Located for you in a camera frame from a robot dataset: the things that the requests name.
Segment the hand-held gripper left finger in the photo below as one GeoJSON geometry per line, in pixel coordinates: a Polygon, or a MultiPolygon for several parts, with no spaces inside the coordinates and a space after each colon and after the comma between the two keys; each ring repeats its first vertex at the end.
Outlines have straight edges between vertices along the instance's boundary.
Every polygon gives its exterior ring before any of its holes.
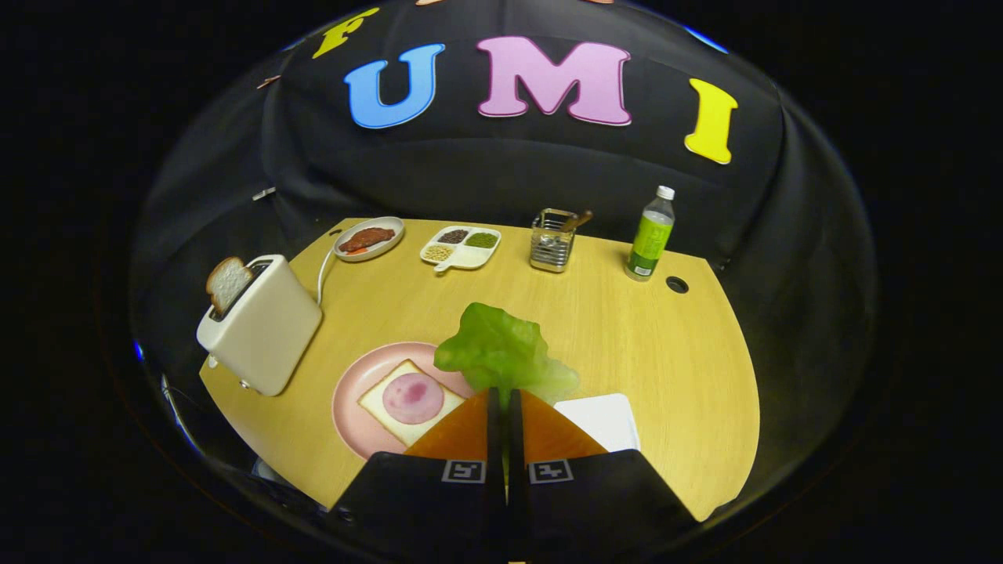
{"type": "Polygon", "coordinates": [[[372,454],[329,513],[365,562],[501,562],[506,492],[498,390],[470,397],[429,449],[372,454]]]}

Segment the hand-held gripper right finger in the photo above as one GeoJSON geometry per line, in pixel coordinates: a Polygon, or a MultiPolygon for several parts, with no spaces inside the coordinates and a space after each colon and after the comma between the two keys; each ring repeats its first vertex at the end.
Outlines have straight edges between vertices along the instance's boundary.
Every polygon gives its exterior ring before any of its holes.
{"type": "Polygon", "coordinates": [[[638,450],[609,452],[527,390],[508,402],[508,526],[526,562],[651,562],[697,528],[638,450]]]}

